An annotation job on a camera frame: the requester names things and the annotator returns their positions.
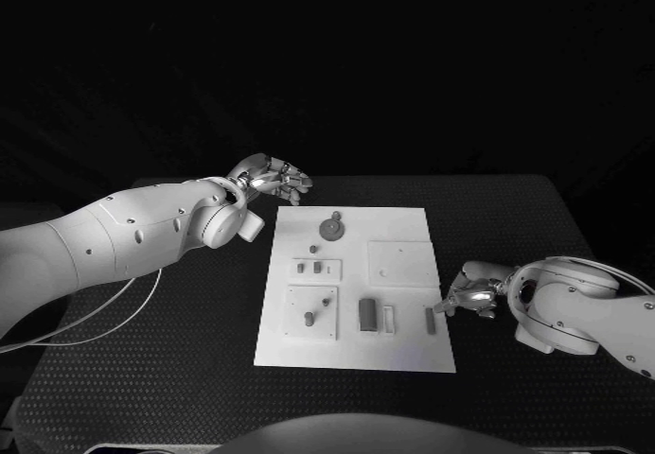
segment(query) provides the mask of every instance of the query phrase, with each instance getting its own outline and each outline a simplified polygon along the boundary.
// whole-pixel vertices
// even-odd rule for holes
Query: table
[[[138,185],[165,183],[164,179]],[[151,303],[106,338],[50,347],[18,409],[24,453],[83,452],[100,443],[220,445],[289,418],[374,412],[438,421],[530,447],[618,445],[655,452],[655,383],[601,350],[543,355],[514,341],[506,307],[496,320],[448,319],[457,374],[253,367],[276,207],[253,243],[190,251],[162,270]],[[305,205],[423,207],[441,291],[467,260],[519,265],[549,255],[591,258],[550,182],[533,175],[315,177]],[[84,339],[139,305],[155,274],[57,341]],[[113,295],[79,291],[63,323]]]

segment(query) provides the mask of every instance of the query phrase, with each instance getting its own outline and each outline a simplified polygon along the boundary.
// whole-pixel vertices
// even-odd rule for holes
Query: dark table
[[[164,179],[138,185],[165,183]],[[83,452],[100,443],[219,445],[289,418],[327,412],[412,416],[530,447],[611,446],[655,452],[655,383],[599,350],[543,355],[496,320],[448,319],[457,374],[253,367],[276,207],[252,203],[266,226],[252,244],[187,253],[162,270],[152,300],[106,338],[50,347],[18,409],[21,452]],[[304,205],[425,209],[442,289],[467,260],[524,264],[591,258],[552,184],[540,176],[317,177]],[[103,332],[154,283],[136,280],[115,304],[56,341]],[[63,323],[113,295],[79,291]]]

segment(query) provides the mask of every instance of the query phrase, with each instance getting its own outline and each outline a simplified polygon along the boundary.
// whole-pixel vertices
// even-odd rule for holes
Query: white platform
[[[344,235],[330,242],[320,238],[317,226],[334,211]],[[315,261],[320,273],[314,273]],[[335,297],[322,306],[330,290]],[[377,333],[359,331],[361,298],[376,300]],[[435,316],[436,334],[426,333],[423,309],[439,300],[421,208],[279,207],[256,366],[454,373],[442,314]],[[392,307],[390,333],[385,333],[385,306]],[[304,324],[307,311],[314,313],[312,326]]]

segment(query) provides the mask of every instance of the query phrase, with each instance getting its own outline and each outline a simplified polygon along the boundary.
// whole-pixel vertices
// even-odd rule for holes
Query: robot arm
[[[617,277],[646,293],[615,298]],[[621,271],[582,259],[552,257],[510,269],[484,262],[465,262],[445,299],[434,311],[454,314],[455,307],[483,317],[506,296],[517,320],[516,340],[543,353],[555,349],[592,355],[598,345],[638,374],[655,373],[655,293]]]
[[[252,241],[263,221],[247,210],[247,194],[265,192],[297,204],[297,193],[311,186],[284,164],[272,178],[276,163],[250,162],[250,173],[232,171],[237,180],[210,177],[128,189],[61,218],[0,232],[0,339],[37,307],[73,291],[139,277],[234,235]]]

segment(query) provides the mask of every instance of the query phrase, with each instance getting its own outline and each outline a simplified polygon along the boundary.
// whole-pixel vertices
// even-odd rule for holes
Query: white cable
[[[64,330],[67,330],[73,326],[76,326],[79,323],[84,322],[115,301],[115,298],[118,298],[118,296],[122,294],[122,292],[126,290],[126,288],[132,285],[133,281],[135,281],[135,279],[129,279],[129,282],[125,284],[125,286],[118,291],[118,293],[112,296],[112,298],[106,301],[106,303],[102,304],[95,310],[92,310],[92,312],[89,312],[89,314],[84,315],[84,317],[82,317],[77,321],[74,321],[73,323],[67,324],[61,328],[56,329],[50,333],[44,334],[43,336],[38,336],[37,338],[34,338],[31,340],[25,340],[21,343],[12,343],[9,345],[2,345],[0,347],[0,354],[8,353],[12,350],[17,350],[18,348],[22,348],[22,347],[27,347],[30,345],[34,345],[43,339],[51,338],[53,336],[60,334]]]
[[[587,260],[585,258],[566,257],[566,256],[546,257],[546,259],[548,260],[549,259],[559,259],[559,260],[565,260],[568,262],[576,262],[576,263],[579,263],[582,265],[594,267],[594,268],[608,272],[615,277],[618,277],[625,282],[628,282],[636,288],[640,289],[640,291],[646,295],[653,295],[655,294],[655,290],[651,289],[651,287],[643,281],[640,281],[631,274],[627,274],[624,271],[617,270],[615,268],[610,267],[608,265],[604,265],[602,263],[598,263],[598,262],[594,262],[591,260]]]
[[[105,331],[99,336],[95,336],[93,338],[90,339],[84,339],[84,340],[77,340],[76,342],[66,342],[66,343],[51,343],[51,342],[35,342],[33,343],[31,345],[40,345],[40,346],[45,346],[45,347],[69,347],[71,345],[80,345],[82,343],[86,343],[86,342],[92,342],[92,341],[96,341],[99,338],[103,338],[108,334],[110,334],[128,321],[131,321],[136,314],[139,313],[139,310],[145,307],[146,305],[146,302],[149,301],[149,298],[152,296],[152,293],[154,293],[154,290],[157,289],[157,285],[159,283],[159,277],[161,277],[161,269],[159,269],[159,273],[157,274],[157,280],[154,281],[154,286],[152,286],[152,289],[149,290],[149,294],[146,295],[146,298],[145,298],[145,301],[142,302],[142,304],[139,305],[138,309],[133,311],[132,315],[122,321],[121,324],[118,324],[109,331]]]

